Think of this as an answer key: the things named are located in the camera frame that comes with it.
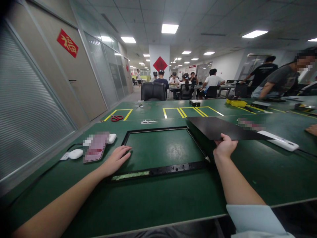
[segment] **red diamond sign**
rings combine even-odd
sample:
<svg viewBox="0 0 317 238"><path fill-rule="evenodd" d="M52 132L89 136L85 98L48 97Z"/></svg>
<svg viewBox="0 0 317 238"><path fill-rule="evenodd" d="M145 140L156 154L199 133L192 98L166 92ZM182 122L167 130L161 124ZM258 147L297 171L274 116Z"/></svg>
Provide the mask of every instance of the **red diamond sign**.
<svg viewBox="0 0 317 238"><path fill-rule="evenodd" d="M162 57L160 56L155 63L153 64L153 67L159 71L159 70L164 70L167 67L167 64L165 63L165 61L162 59Z"/></svg>

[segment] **pink phone case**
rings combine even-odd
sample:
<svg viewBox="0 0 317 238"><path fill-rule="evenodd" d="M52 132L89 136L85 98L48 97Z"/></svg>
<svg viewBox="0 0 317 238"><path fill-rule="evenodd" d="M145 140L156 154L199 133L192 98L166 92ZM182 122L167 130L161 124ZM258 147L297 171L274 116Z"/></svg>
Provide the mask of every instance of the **pink phone case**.
<svg viewBox="0 0 317 238"><path fill-rule="evenodd" d="M100 160L103 156L108 140L109 132L102 132L101 134L94 135L92 143L84 156L84 163Z"/></svg>

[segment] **white pillar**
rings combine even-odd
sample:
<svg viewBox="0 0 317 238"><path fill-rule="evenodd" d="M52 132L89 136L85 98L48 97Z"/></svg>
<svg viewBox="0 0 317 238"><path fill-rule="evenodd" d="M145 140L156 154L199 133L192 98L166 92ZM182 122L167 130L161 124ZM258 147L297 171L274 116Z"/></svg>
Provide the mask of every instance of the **white pillar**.
<svg viewBox="0 0 317 238"><path fill-rule="evenodd" d="M170 58L169 58L169 45L149 45L149 53L150 53L150 70L151 70L151 76L153 77L153 72L157 71L153 64L157 61L157 59L161 56L161 58L165 61L167 64L167 67L164 69L165 75L164 78L169 80L170 74L169 74L169 65L170 65Z"/></svg>

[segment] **green workbench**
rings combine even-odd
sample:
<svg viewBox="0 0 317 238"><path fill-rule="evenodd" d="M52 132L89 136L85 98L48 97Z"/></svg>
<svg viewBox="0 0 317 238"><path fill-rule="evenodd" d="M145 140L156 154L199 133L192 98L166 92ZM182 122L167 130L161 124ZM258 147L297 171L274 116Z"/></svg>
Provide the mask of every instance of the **green workbench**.
<svg viewBox="0 0 317 238"><path fill-rule="evenodd" d="M304 104L316 105L317 97L303 97ZM300 145L317 154L317 139L304 131L317 118L305 114L286 113L290 103L274 103L265 113L233 107L224 99L203 100L201 107L192 108L188 101L123 102L79 136L80 143L90 134L109 131L116 133L114 144L107 145L104 158L83 164L82 158L58 162L66 148L52 160L10 191L2 202L15 199L29 184L48 168L39 181L28 188L9 208L12 230L15 230L85 175L103 163L121 145L129 130L186 126L189 116L217 116L237 124L238 118L262 124L268 132ZM124 116L111 122L110 113ZM141 124L143 120L157 120L157 124ZM215 148L211 141L210 152ZM204 160L192 138L185 130L131 134L127 145L132 155L120 172L141 170ZM303 152L286 151L267 141L240 141L232 160L251 186L270 206L282 206L317 197L317 158ZM64 237L95 237L142 230L169 224L204 220L227 213L226 201L216 167L150 178L137 178L117 183L101 182L73 222Z"/></svg>

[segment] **forearm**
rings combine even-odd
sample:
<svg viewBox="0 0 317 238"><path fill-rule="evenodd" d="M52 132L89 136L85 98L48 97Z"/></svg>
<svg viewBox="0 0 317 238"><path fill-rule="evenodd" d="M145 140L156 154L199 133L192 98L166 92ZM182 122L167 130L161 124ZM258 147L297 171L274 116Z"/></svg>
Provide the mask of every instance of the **forearm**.
<svg viewBox="0 0 317 238"><path fill-rule="evenodd" d="M215 162L228 204L265 205L230 158L215 156Z"/></svg>
<svg viewBox="0 0 317 238"><path fill-rule="evenodd" d="M48 204L13 233L13 237L60 237L69 226L96 185L103 179L91 172Z"/></svg>
<svg viewBox="0 0 317 238"><path fill-rule="evenodd" d="M260 93L260 98L264 98L272 89L272 87L274 86L274 84L272 83L266 83Z"/></svg>

